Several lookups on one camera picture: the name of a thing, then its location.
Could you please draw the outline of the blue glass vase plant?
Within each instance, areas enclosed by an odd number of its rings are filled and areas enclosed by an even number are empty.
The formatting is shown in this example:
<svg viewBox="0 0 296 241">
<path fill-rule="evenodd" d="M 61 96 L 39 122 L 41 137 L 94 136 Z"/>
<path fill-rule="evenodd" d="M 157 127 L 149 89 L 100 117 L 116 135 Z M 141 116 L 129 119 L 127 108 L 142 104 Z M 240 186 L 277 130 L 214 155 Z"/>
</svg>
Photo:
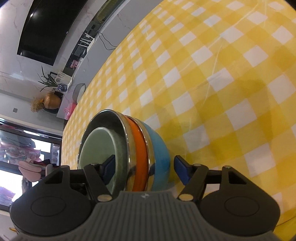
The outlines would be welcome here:
<svg viewBox="0 0 296 241">
<path fill-rule="evenodd" d="M 49 74 L 45 74 L 44 73 L 44 69 L 43 67 L 41 67 L 42 69 L 42 75 L 40 76 L 38 74 L 38 77 L 40 78 L 40 81 L 38 81 L 40 84 L 43 84 L 44 87 L 41 89 L 41 91 L 45 88 L 56 88 L 58 89 L 60 92 L 66 92 L 67 89 L 68 89 L 68 85 L 67 84 L 64 84 L 64 83 L 61 83 L 61 82 L 58 82 L 56 81 L 56 79 L 54 78 L 58 76 L 57 73 L 54 73 L 54 72 L 50 72 Z"/>
</svg>

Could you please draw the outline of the golden vase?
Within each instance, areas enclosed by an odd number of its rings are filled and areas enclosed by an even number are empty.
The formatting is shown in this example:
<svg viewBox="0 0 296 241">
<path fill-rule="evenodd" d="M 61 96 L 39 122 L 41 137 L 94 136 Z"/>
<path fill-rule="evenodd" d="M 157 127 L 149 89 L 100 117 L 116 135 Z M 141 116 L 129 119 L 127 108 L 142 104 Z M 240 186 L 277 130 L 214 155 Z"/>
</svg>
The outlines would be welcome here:
<svg viewBox="0 0 296 241">
<path fill-rule="evenodd" d="M 57 109 L 61 105 L 61 99 L 53 92 L 49 92 L 44 98 L 44 107 L 46 109 Z"/>
</svg>

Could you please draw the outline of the dried yellow flowers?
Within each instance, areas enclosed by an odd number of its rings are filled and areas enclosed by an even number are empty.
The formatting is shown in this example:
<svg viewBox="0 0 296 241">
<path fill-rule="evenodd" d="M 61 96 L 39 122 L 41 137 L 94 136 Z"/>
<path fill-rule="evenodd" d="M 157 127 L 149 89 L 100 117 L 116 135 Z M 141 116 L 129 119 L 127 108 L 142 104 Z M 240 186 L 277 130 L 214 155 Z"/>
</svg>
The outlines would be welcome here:
<svg viewBox="0 0 296 241">
<path fill-rule="evenodd" d="M 34 97 L 31 101 L 31 111 L 37 113 L 38 111 L 44 109 L 44 99 L 43 97 Z"/>
</svg>

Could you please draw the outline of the white marble TV bench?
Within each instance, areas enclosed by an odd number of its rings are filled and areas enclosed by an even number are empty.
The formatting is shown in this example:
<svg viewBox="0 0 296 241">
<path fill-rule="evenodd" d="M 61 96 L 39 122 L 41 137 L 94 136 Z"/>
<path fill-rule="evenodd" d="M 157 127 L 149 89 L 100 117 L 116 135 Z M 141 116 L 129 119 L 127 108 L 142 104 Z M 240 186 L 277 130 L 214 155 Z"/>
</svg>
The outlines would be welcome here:
<svg viewBox="0 0 296 241">
<path fill-rule="evenodd" d="M 58 118 L 65 120 L 64 109 L 73 102 L 75 86 L 84 83 L 87 88 L 115 48 L 159 3 L 161 1 L 121 1 L 112 8 L 104 23 L 95 31 L 95 43 L 85 49 L 85 57 L 78 62 L 71 85 L 63 96 Z"/>
</svg>

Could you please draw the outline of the blue steel bowl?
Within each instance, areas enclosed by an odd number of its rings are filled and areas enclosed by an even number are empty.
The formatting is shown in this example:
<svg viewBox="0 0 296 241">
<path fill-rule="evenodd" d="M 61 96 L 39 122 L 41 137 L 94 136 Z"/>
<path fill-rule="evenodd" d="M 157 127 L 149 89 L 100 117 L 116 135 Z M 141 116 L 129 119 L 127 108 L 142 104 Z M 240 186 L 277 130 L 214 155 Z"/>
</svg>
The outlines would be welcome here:
<svg viewBox="0 0 296 241">
<path fill-rule="evenodd" d="M 155 132 L 150 126 L 136 118 L 135 121 L 144 126 L 152 141 L 155 158 L 154 166 L 152 167 L 152 173 L 154 174 L 152 191 L 165 190 L 168 184 L 171 164 L 168 148 L 166 147 L 166 144 L 160 137 L 160 135 Z"/>
</svg>

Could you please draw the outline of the green ceramic bowl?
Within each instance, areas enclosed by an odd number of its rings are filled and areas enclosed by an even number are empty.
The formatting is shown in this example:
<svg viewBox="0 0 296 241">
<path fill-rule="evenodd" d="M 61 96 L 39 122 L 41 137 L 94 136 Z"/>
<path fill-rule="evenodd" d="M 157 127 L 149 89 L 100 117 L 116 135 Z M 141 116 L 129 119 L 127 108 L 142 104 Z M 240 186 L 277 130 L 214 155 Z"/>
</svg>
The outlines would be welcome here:
<svg viewBox="0 0 296 241">
<path fill-rule="evenodd" d="M 127 147 L 125 138 L 105 127 L 94 129 L 82 143 L 78 156 L 78 168 L 89 164 L 103 164 L 109 157 L 115 156 L 115 161 L 106 168 L 107 189 L 113 196 L 118 196 L 125 188 L 127 178 Z"/>
</svg>

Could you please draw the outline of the black wall television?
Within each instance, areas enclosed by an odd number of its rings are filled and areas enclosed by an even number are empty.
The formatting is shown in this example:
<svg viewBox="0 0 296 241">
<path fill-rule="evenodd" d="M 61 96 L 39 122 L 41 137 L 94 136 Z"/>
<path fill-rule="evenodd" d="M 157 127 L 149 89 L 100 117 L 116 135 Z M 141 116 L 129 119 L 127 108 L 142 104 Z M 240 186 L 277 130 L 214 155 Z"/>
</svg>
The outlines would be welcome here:
<svg viewBox="0 0 296 241">
<path fill-rule="evenodd" d="M 18 44 L 17 54 L 53 65 L 84 0 L 33 1 Z"/>
</svg>

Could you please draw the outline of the pink storage box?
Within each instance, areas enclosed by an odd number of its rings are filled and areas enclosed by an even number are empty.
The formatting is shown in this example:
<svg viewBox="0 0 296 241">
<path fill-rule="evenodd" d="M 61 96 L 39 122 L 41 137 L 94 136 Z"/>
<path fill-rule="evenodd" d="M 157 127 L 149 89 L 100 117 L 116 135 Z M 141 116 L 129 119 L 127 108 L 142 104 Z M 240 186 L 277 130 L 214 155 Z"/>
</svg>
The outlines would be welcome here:
<svg viewBox="0 0 296 241">
<path fill-rule="evenodd" d="M 73 114 L 73 111 L 74 111 L 76 106 L 77 106 L 77 103 L 70 102 L 68 104 L 68 106 L 64 109 L 65 120 L 67 120 L 67 121 L 69 120 L 69 118 Z"/>
</svg>

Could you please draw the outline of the yellow checkered tablecloth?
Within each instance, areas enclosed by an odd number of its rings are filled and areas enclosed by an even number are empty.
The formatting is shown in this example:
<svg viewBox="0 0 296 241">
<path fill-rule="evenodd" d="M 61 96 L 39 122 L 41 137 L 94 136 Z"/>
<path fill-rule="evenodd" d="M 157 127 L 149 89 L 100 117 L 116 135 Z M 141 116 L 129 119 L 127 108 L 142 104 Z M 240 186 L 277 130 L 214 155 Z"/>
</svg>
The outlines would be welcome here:
<svg viewBox="0 0 296 241">
<path fill-rule="evenodd" d="M 103 109 L 140 119 L 170 154 L 230 165 L 295 220 L 295 10 L 286 1 L 163 1 L 118 45 L 63 133 L 75 168 Z"/>
</svg>

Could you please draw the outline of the orange steel bowl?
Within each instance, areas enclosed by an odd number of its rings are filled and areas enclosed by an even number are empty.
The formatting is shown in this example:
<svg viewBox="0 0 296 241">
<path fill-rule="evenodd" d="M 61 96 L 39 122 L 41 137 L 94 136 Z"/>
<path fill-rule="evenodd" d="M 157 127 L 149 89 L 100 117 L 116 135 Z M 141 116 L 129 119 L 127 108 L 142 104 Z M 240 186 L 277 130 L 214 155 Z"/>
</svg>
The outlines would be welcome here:
<svg viewBox="0 0 296 241">
<path fill-rule="evenodd" d="M 125 188 L 122 191 L 144 191 L 148 172 L 147 149 L 145 147 L 144 136 L 140 124 L 135 121 L 135 118 L 111 109 L 99 112 L 90 121 L 84 131 L 80 142 L 78 156 L 82 149 L 82 143 L 86 140 L 87 136 L 98 127 L 105 127 L 113 130 L 125 138 L 127 147 L 127 178 Z"/>
</svg>

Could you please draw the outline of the white wifi router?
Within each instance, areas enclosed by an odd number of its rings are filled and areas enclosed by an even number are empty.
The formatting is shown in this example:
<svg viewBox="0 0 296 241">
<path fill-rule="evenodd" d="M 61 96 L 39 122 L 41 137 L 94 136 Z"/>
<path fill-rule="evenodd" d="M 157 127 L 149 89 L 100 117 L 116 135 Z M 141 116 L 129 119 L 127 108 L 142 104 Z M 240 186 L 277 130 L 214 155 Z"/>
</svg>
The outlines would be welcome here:
<svg viewBox="0 0 296 241">
<path fill-rule="evenodd" d="M 83 33 L 80 39 L 78 40 L 78 46 L 82 46 L 85 48 L 91 48 L 95 43 L 95 38 L 88 35 L 87 33 Z"/>
</svg>

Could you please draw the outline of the small round stool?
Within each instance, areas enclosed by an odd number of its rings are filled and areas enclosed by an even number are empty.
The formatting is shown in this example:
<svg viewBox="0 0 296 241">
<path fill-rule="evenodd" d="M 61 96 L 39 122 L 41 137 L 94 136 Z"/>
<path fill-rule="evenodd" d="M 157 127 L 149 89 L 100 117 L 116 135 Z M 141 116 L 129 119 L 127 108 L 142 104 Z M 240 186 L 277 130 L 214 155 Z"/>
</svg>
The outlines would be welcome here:
<svg viewBox="0 0 296 241">
<path fill-rule="evenodd" d="M 79 102 L 79 100 L 83 96 L 85 90 L 86 90 L 86 85 L 84 83 L 80 83 L 75 86 L 73 94 L 72 94 L 72 99 L 75 104 L 77 104 Z"/>
</svg>

